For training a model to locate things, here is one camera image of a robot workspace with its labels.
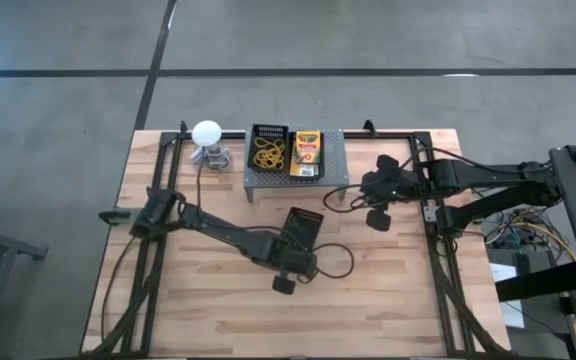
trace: white sphere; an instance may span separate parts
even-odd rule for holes
[[[191,136],[198,146],[211,146],[221,139],[221,126],[212,120],[204,120],[195,125]]]

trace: gray perforated rack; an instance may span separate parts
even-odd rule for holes
[[[255,189],[314,187],[314,186],[344,186],[348,185],[348,164],[346,163],[346,147],[342,129],[321,130],[324,137],[324,176],[318,180],[293,180],[286,173],[255,172],[245,167],[244,189],[248,202],[254,200]],[[246,154],[250,151],[250,131],[246,131]],[[346,191],[338,193],[339,199],[344,198]]]

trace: concrete floor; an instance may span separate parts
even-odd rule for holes
[[[165,6],[0,0],[0,69],[147,69]],[[171,26],[162,68],[576,67],[576,0],[186,0]],[[50,246],[15,266],[0,359],[79,350],[144,84],[0,79],[0,232]],[[576,143],[576,76],[157,81],[147,129],[207,118],[456,128],[478,161],[544,160]]]

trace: wooden tabletop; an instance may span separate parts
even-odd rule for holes
[[[430,131],[434,146],[460,153],[455,130]],[[118,206],[142,207],[146,202],[159,135],[160,131],[135,132]],[[287,296],[271,289],[275,273],[252,264],[234,248],[195,231],[171,233],[151,356],[445,355],[418,203],[392,205],[392,224],[385,233],[366,226],[366,210],[350,214],[327,210],[321,201],[327,188],[260,189],[249,204],[243,188],[243,140],[224,144],[230,147],[234,162],[226,172],[203,171],[202,208],[206,212],[241,226],[278,227],[291,206],[319,212],[325,219],[316,243],[347,245],[355,255],[355,270],[342,280],[318,276],[308,285],[298,284],[295,294]],[[177,180],[177,190],[191,203],[196,199],[196,167],[189,159],[193,150],[190,141],[183,146]],[[405,140],[347,140],[346,151],[351,183],[375,169],[379,154],[401,161],[410,156]],[[349,190],[346,199],[357,194]],[[461,194],[448,203],[471,200],[471,194]],[[342,204],[335,198],[333,204],[348,206],[348,200]],[[101,303],[112,268],[130,240],[128,230],[126,225],[110,232],[82,350],[100,342]],[[128,303],[136,243],[113,285],[106,332]],[[347,254],[335,248],[322,249],[317,256],[319,266],[329,273],[343,273],[349,266]],[[495,340],[509,348],[481,238],[465,235],[459,239],[457,258],[468,305]],[[136,339],[141,337],[143,309]],[[458,333],[456,319],[453,311],[453,329]]]

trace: black floor stripe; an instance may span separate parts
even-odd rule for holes
[[[146,77],[147,69],[129,70],[0,70],[0,78]]]
[[[164,78],[407,77],[407,76],[576,76],[576,68],[513,69],[164,69]]]
[[[157,45],[155,46],[155,53],[153,54],[152,63],[150,64],[150,72],[146,80],[144,93],[141,95],[141,102],[139,103],[139,110],[137,111],[134,130],[143,130],[146,126],[148,110],[150,109],[152,95],[155,91],[155,84],[157,83],[157,71],[161,66],[161,60],[164,57],[166,41],[168,40],[168,34],[170,33],[172,16],[176,5],[177,0],[168,0],[168,4],[166,5],[164,19],[161,22],[161,29],[159,30],[159,38],[157,38]]]

